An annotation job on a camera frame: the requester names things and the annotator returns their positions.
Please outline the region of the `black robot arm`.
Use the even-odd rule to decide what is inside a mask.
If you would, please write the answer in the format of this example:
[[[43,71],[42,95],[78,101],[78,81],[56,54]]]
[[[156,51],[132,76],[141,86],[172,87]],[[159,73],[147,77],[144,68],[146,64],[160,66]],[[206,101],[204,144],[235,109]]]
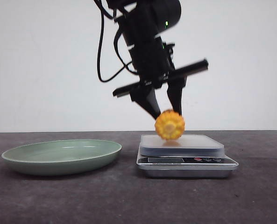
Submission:
[[[119,29],[114,38],[114,46],[120,36],[130,47],[135,74],[140,80],[113,91],[113,95],[121,97],[130,95],[131,100],[141,106],[154,119],[161,114],[155,90],[168,84],[167,95],[173,111],[182,113],[182,89],[189,75],[208,69],[206,59],[176,69],[172,62],[174,44],[162,41],[160,33],[175,26],[181,16],[181,5],[178,0],[137,0],[136,7],[126,11],[125,6],[131,0],[109,0],[109,8],[120,10],[122,15],[114,21]]]

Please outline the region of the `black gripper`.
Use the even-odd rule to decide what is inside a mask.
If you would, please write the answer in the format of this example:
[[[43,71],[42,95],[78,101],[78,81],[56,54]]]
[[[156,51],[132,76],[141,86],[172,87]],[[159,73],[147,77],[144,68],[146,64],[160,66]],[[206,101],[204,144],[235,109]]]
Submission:
[[[144,47],[134,46],[130,50],[130,55],[140,80],[117,88],[113,91],[113,95],[121,97],[130,94],[132,101],[157,119],[161,111],[156,100],[155,89],[168,83],[167,95],[173,111],[182,115],[182,90],[186,86],[187,77],[208,70],[209,63],[203,59],[176,69],[172,61],[174,46],[174,43],[161,42],[160,38]]]

